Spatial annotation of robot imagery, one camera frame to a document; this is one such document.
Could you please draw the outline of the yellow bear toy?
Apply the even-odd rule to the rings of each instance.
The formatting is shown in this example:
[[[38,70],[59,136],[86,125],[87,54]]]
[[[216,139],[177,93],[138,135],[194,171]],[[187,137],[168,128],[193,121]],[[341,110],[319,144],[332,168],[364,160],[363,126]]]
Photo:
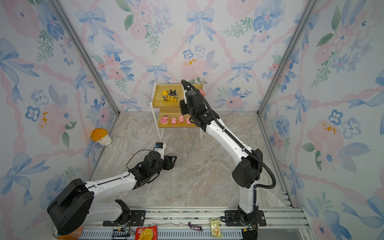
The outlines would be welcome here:
[[[162,98],[164,101],[168,101],[170,99],[170,95],[168,91],[163,91],[162,92]]]

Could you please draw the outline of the black yellow duck toy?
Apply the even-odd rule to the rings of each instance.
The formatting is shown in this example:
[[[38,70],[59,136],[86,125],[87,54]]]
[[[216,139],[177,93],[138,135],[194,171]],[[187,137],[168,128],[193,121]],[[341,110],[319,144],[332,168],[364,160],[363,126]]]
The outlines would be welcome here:
[[[170,90],[170,92],[169,92],[169,100],[171,102],[176,102],[178,100],[178,94],[177,94],[176,90]]]

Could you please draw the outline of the wooden two-tier shelf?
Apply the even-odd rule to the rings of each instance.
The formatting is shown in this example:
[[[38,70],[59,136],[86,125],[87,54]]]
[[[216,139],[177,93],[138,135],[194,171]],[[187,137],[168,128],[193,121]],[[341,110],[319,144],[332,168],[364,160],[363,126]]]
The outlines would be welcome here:
[[[170,100],[164,101],[162,98],[162,92],[170,90],[176,90],[178,94],[178,100],[176,102],[171,102]],[[163,140],[164,129],[165,128],[194,128],[195,126],[187,125],[186,118],[189,115],[184,115],[184,122],[179,122],[179,116],[182,114],[179,106],[179,101],[184,98],[183,96],[183,86],[181,84],[158,84],[154,83],[153,92],[150,101],[150,108],[155,121],[155,127],[157,129],[157,134],[159,140]],[[164,115],[168,115],[170,118],[168,125],[161,125],[160,120]],[[177,118],[177,124],[172,125],[171,120],[173,117]]]

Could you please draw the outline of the purple wrapped candy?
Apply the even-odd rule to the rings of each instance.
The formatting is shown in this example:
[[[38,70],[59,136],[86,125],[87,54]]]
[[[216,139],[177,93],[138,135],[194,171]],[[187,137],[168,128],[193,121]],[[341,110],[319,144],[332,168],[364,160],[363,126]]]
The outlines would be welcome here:
[[[188,223],[188,226],[191,230],[202,232],[203,228],[200,225],[192,224],[191,222]]]

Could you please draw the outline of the pink toy with blue bow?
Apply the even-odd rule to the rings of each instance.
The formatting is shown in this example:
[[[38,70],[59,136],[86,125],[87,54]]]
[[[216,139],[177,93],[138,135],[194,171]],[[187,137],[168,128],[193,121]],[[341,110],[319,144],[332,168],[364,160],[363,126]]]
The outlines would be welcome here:
[[[199,91],[200,91],[200,93],[202,94],[203,97],[206,96],[206,93],[205,93],[205,91],[203,89],[199,89]]]

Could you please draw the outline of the orange soda can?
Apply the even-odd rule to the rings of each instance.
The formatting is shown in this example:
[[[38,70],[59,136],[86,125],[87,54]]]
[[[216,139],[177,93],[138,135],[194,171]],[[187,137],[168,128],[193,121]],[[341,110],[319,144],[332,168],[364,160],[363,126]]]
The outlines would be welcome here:
[[[54,235],[54,238],[57,240],[77,240],[83,234],[83,231],[84,231],[84,227],[80,227],[67,235],[59,235],[58,231],[54,231],[53,235]]]

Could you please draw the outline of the pink bear toy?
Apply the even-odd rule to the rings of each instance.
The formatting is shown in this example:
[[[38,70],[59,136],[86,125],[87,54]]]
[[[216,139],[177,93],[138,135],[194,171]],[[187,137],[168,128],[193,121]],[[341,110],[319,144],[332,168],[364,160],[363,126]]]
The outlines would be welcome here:
[[[161,125],[168,125],[170,121],[170,118],[168,115],[164,115],[161,117],[160,123]]]

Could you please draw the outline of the aluminium rail base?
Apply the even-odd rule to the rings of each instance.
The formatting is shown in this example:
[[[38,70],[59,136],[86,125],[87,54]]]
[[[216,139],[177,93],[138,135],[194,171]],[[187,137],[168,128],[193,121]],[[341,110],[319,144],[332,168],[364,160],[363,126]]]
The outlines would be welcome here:
[[[261,208],[262,224],[245,227],[221,221],[223,238],[219,240],[313,240],[314,234],[302,209]],[[226,208],[133,208],[134,220],[127,226],[102,222],[84,225],[78,240],[135,240],[137,228],[157,226],[158,240],[215,240],[210,219],[234,217],[235,209]],[[200,225],[202,232],[188,223]]]

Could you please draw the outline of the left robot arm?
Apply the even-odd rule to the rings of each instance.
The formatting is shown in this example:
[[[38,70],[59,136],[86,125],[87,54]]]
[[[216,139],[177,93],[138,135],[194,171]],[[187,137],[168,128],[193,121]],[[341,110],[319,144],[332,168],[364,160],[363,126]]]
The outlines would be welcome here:
[[[176,160],[176,156],[150,151],[144,161],[118,176],[91,182],[71,181],[47,208],[57,234],[69,235],[83,225],[96,222],[117,226],[131,224],[135,217],[123,200],[109,204],[103,204],[101,200],[150,184],[161,171],[173,169]]]

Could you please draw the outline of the red snack packet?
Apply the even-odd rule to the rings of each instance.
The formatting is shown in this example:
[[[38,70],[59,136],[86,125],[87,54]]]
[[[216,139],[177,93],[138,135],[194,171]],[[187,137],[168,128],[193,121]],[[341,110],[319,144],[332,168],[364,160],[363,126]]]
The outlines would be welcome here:
[[[158,228],[157,226],[142,227],[136,229],[135,240],[157,240]]]

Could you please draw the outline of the green snack packet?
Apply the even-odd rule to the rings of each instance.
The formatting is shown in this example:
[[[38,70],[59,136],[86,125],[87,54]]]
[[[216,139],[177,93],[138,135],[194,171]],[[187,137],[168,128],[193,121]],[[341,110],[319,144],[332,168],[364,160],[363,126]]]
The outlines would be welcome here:
[[[211,235],[214,238],[223,238],[221,231],[221,220],[220,219],[210,219],[211,226]]]

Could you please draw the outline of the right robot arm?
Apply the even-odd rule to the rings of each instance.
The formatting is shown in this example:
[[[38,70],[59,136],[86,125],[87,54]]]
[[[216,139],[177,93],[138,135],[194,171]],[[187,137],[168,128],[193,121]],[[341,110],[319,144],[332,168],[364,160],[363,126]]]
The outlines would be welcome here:
[[[274,173],[263,161],[263,153],[259,149],[253,150],[236,137],[196,87],[186,80],[182,80],[181,84],[184,94],[184,99],[180,101],[182,114],[190,115],[189,121],[213,137],[236,164],[232,177],[240,188],[240,202],[235,216],[227,216],[224,222],[227,225],[260,226],[262,213],[257,203],[257,191],[273,189],[277,185]]]

